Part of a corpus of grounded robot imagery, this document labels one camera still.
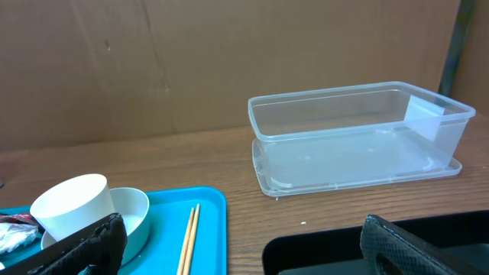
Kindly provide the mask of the wooden chopstick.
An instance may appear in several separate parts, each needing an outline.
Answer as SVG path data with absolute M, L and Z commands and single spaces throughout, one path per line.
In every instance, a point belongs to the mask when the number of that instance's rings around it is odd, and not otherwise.
M 182 275 L 189 275 L 190 273 L 193 250 L 196 242 L 196 233 L 197 233 L 197 228 L 199 223 L 199 214 L 200 214 L 200 204 L 196 206 L 195 211 L 193 212 L 191 228 L 189 230 L 188 236 L 186 237 L 186 256 L 185 256 L 185 261 L 183 263 L 183 270 L 181 273 Z
M 186 258 L 186 250 L 188 247 L 189 236 L 190 236 L 191 228 L 193 225 L 194 212 L 195 212 L 195 209 L 192 207 L 190 214 L 189 214 L 189 220 L 188 220 L 188 223 L 186 226 L 186 233 L 185 233 L 185 236 L 183 239 L 183 245 L 182 245 L 182 249 L 181 249 L 181 253 L 180 253 L 180 259 L 179 259 L 179 264 L 178 264 L 176 275 L 182 275 L 183 274 L 183 268 L 184 268 L 185 258 Z

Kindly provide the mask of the grey small bowl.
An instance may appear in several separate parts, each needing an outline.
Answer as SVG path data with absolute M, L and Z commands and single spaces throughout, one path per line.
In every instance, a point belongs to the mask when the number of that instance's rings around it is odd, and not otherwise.
M 115 207 L 114 212 L 121 214 L 128 236 L 122 259 L 122 263 L 126 264 L 142 249 L 148 238 L 149 198 L 144 192 L 134 188 L 109 188 L 109 192 Z M 44 247 L 47 246 L 47 236 L 50 234 L 46 231 L 43 237 Z

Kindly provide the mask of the white paper cup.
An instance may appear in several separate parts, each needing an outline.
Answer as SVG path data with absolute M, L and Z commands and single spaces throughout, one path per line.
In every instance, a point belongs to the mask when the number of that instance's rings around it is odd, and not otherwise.
M 96 173 L 55 185 L 30 207 L 31 215 L 55 241 L 67 238 L 114 211 L 108 180 Z

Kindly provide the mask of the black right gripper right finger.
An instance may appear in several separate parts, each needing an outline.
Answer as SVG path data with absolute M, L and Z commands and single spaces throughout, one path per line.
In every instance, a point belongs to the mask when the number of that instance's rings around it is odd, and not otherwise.
M 485 274 L 378 215 L 366 218 L 360 247 L 370 274 Z

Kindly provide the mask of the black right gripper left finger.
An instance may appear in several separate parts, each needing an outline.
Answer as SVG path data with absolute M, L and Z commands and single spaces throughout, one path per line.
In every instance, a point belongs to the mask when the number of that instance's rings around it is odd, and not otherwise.
M 6 267 L 1 275 L 116 274 L 127 243 L 123 218 L 114 212 Z

